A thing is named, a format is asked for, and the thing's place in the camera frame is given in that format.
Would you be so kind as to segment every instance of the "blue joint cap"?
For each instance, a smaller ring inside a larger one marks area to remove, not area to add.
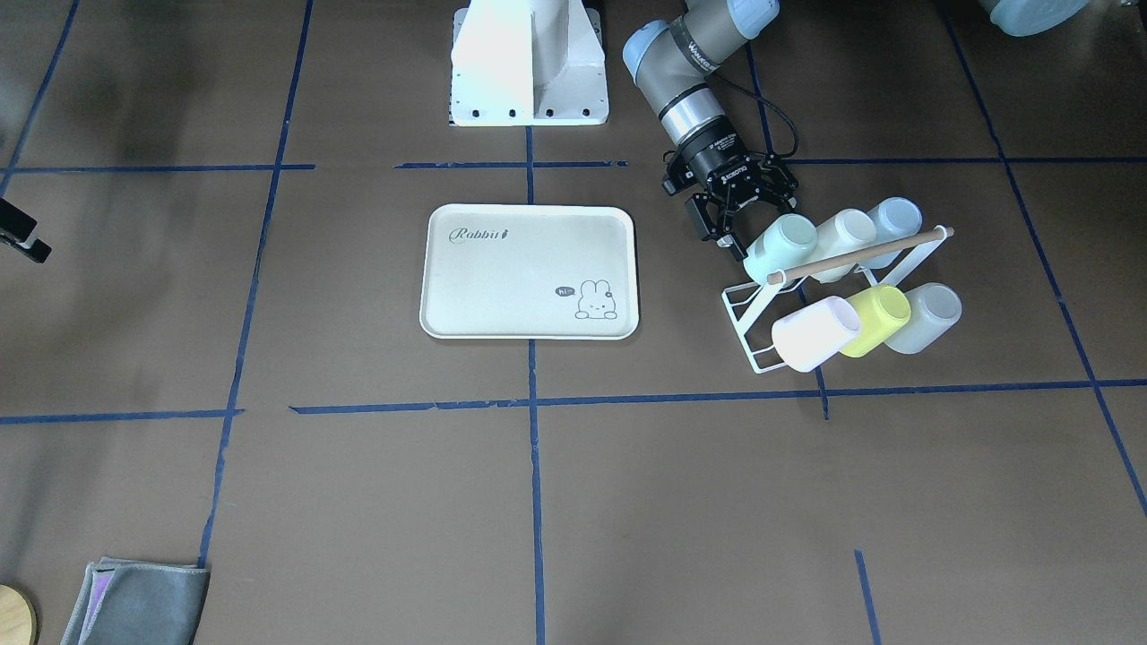
[[[638,81],[638,67],[641,65],[641,59],[645,57],[645,53],[649,50],[649,46],[661,36],[661,32],[666,29],[669,29],[668,22],[662,20],[653,21],[634,31],[633,36],[625,41],[625,47],[622,48],[622,59],[625,61],[625,67],[630,69],[633,83]]]
[[[760,36],[760,30],[781,13],[779,0],[727,0],[728,15],[746,40]]]

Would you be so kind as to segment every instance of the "wire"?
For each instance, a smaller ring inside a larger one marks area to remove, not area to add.
[[[751,90],[746,90],[744,87],[741,87],[740,85],[738,85],[738,84],[733,83],[732,80],[725,78],[719,72],[713,72],[710,76],[716,77],[717,80],[720,80],[721,83],[724,83],[725,85],[728,85],[733,90],[736,90],[741,94],[744,94],[746,96],[748,96],[748,98],[757,101],[762,106],[764,106],[764,107],[768,108],[770,110],[772,110],[778,117],[780,117],[780,119],[785,122],[785,125],[788,126],[789,132],[793,133],[793,149],[789,150],[789,151],[787,151],[787,153],[783,153],[783,154],[778,154],[777,156],[780,157],[780,158],[782,158],[782,160],[787,160],[787,158],[796,155],[797,149],[799,149],[799,147],[801,147],[801,135],[796,131],[796,124],[793,123],[793,119],[789,118],[789,116],[787,114],[785,114],[785,110],[780,109],[779,107],[777,107],[777,103],[773,103],[772,101],[770,101],[768,99],[765,99],[760,94],[757,94],[756,92],[754,92]]]

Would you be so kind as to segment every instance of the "white tray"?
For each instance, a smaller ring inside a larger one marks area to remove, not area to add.
[[[621,340],[638,326],[633,222],[608,207],[446,204],[430,216],[436,339]]]

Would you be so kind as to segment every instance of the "wooden disc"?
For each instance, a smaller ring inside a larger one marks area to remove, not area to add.
[[[0,645],[33,645],[36,611],[26,598],[0,584]]]

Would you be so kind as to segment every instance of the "gray towel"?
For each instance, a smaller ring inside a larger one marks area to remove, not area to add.
[[[61,645],[189,645],[209,576],[194,566],[88,564]]]

